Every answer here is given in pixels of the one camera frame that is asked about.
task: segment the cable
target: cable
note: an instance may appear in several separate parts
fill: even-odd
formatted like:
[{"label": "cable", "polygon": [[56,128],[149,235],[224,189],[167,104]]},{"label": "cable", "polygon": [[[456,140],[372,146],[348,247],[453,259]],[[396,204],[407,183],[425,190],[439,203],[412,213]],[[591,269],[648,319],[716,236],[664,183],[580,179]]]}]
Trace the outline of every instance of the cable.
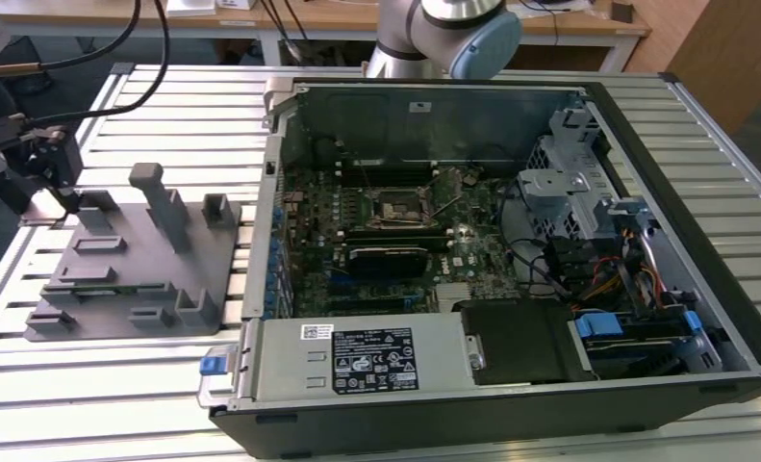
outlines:
[{"label": "cable", "polygon": [[67,113],[67,114],[57,114],[57,115],[48,115],[45,117],[39,117],[32,119],[27,123],[28,128],[48,127],[61,123],[75,122],[77,120],[83,120],[84,118],[91,118],[91,117],[103,117],[103,116],[113,116],[116,114],[125,114],[140,108],[147,103],[147,101],[149,101],[149,98],[152,97],[152,95],[157,91],[157,88],[160,87],[160,84],[163,83],[163,78],[165,77],[165,71],[169,68],[169,53],[172,46],[171,43],[172,40],[169,37],[169,24],[165,20],[165,9],[163,8],[160,0],[155,0],[155,8],[157,11],[157,18],[160,19],[160,29],[163,31],[163,52],[160,56],[160,70],[157,71],[157,76],[152,81],[149,89],[140,96],[140,98],[137,98],[137,101],[135,101],[132,104],[127,106],[119,106],[116,108],[103,109],[100,111],[81,111],[77,113]]},{"label": "cable", "polygon": [[77,58],[72,58],[71,60],[41,64],[41,69],[53,70],[53,69],[61,69],[64,67],[71,67],[77,64],[88,63],[89,61],[93,61],[101,56],[111,53],[112,50],[115,50],[119,46],[123,45],[125,39],[128,39],[128,36],[132,35],[132,32],[135,31],[135,26],[137,26],[139,19],[140,19],[140,0],[135,0],[135,10],[132,10],[132,17],[128,21],[128,24],[125,24],[125,28],[123,29],[121,34],[117,36],[115,40],[112,40],[112,42],[107,46],[104,46],[103,48],[91,52],[87,55],[79,56]]},{"label": "cable", "polygon": [[351,276],[351,275],[352,275],[352,274],[349,274],[349,271],[347,271],[345,269],[340,269],[340,268],[335,268],[335,267],[325,267],[324,270],[341,272],[341,273],[345,274],[347,276]]},{"label": "cable", "polygon": [[71,60],[57,61],[53,63],[3,64],[0,65],[0,77],[29,75],[43,72],[44,70],[55,70],[64,67],[71,67],[77,64],[88,63],[89,61],[93,61],[111,53],[119,46],[123,45],[125,39],[128,39],[128,36],[131,36],[132,32],[135,31],[135,27],[137,26],[137,21],[140,19],[140,2],[141,0],[135,0],[135,8],[132,10],[132,17],[129,18],[128,24],[125,24],[121,34],[107,46],[87,55],[72,58]]},{"label": "cable", "polygon": [[289,35],[287,34],[287,28],[283,24],[283,19],[280,18],[280,14],[277,14],[277,8],[275,8],[275,3],[271,0],[263,0],[263,9],[265,10],[268,17],[272,20],[275,27],[277,28],[280,37],[283,37],[285,41],[291,41]]},{"label": "cable", "polygon": [[551,14],[551,20],[555,23],[555,46],[557,46],[560,44],[560,28],[557,27],[557,13],[569,13],[571,12],[571,8],[548,8],[545,7],[545,5],[543,5],[541,3],[536,3],[540,8],[535,8],[532,7],[528,3],[525,3],[524,0],[520,0],[520,3],[523,4],[523,6],[535,11],[535,12],[547,12]]},{"label": "cable", "polygon": [[503,191],[503,199],[500,201],[500,209],[497,212],[497,225],[500,228],[500,236],[503,238],[503,241],[505,242],[505,245],[508,245],[508,250],[511,251],[511,254],[517,260],[520,260],[520,263],[523,263],[527,267],[529,267],[529,269],[533,269],[536,271],[536,273],[543,277],[543,279],[545,279],[545,282],[548,282],[552,289],[561,298],[569,298],[571,292],[567,290],[567,288],[563,287],[560,282],[553,277],[551,277],[551,275],[541,268],[533,265],[532,262],[515,251],[515,249],[511,247],[511,244],[508,243],[508,239],[505,238],[505,233],[503,232],[503,209],[505,208],[505,197],[508,196],[508,191],[513,187],[516,187],[516,184],[517,184],[517,177],[515,177],[511,183],[508,183],[508,186]]},{"label": "cable", "polygon": [[303,24],[300,24],[300,19],[297,19],[297,15],[295,14],[295,8],[292,8],[292,3],[289,3],[289,0],[283,0],[283,2],[287,4],[287,8],[289,9],[289,14],[295,19],[295,24],[297,25],[297,29],[300,31],[300,34],[303,35],[303,39],[308,41],[308,36],[305,35],[305,29],[303,29]]}]

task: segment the white sticker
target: white sticker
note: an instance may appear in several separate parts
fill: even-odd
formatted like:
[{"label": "white sticker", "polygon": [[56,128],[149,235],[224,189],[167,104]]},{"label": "white sticker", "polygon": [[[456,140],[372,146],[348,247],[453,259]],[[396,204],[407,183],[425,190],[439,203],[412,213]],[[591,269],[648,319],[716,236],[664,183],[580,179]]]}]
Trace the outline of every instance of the white sticker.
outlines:
[{"label": "white sticker", "polygon": [[641,31],[640,29],[635,30],[619,30],[616,31],[616,35],[617,36],[640,36],[643,37],[645,35],[645,31]]},{"label": "white sticker", "polygon": [[255,27],[257,23],[255,21],[221,21],[221,26]]},{"label": "white sticker", "polygon": [[304,324],[300,327],[300,340],[331,340],[333,324]]},{"label": "white sticker", "polygon": [[425,101],[408,103],[408,112],[409,113],[429,113],[432,111],[432,103]]}]

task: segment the aluminum extrusion table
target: aluminum extrusion table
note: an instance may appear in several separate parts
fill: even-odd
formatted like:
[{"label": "aluminum extrusion table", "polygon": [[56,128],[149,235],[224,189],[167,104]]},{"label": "aluminum extrusion table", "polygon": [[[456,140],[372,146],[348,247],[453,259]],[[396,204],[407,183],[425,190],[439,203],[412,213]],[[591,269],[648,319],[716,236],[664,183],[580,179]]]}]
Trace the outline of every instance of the aluminum extrusion table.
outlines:
[{"label": "aluminum extrusion table", "polygon": [[[261,91],[272,75],[357,76],[356,69],[172,66],[137,111],[89,120],[83,189],[141,201],[127,184],[135,162],[159,162],[184,200],[227,193],[245,202],[225,302],[212,337],[31,344],[24,322],[67,245],[67,226],[21,228],[0,264],[0,461],[245,461],[244,450],[197,407],[197,360],[235,342],[247,243],[259,194],[265,131]],[[137,98],[156,75],[140,65],[111,75],[95,108]],[[657,76],[513,72],[501,78],[603,81],[761,312],[761,175],[680,84]],[[617,166],[635,191],[631,174]],[[225,385],[215,384],[220,393]],[[712,407],[663,428],[623,435],[364,454],[335,460],[761,460],[761,398]]]}]

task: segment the wooden desk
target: wooden desk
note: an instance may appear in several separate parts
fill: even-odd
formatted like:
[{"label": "wooden desk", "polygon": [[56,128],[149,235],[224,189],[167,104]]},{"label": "wooden desk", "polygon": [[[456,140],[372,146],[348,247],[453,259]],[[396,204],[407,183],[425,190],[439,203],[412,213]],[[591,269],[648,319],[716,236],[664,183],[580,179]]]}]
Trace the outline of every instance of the wooden desk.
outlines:
[{"label": "wooden desk", "polygon": [[[280,10],[291,37],[299,38],[295,22],[283,1]],[[376,40],[377,7],[331,0],[292,0],[308,36],[327,40]],[[600,0],[604,8],[607,0]],[[11,32],[25,36],[113,37],[131,13],[132,0],[0,0],[0,17]],[[172,17],[172,37],[212,39],[259,39],[267,65],[280,60],[281,37],[261,4],[251,11],[219,9],[211,16]],[[523,44],[553,45],[555,26],[551,16],[524,19]],[[619,72],[648,34],[641,22],[627,24],[588,13],[559,13],[559,45],[609,48],[603,71]],[[159,37],[155,6],[144,2],[136,37]]]}]

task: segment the warning label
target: warning label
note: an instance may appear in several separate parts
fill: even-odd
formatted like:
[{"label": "warning label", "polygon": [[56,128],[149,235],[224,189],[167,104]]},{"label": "warning label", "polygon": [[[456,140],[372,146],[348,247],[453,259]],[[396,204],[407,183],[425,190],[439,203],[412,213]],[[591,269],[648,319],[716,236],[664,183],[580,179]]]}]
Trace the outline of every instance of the warning label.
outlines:
[{"label": "warning label", "polygon": [[331,350],[339,395],[420,388],[409,328],[332,332]]}]

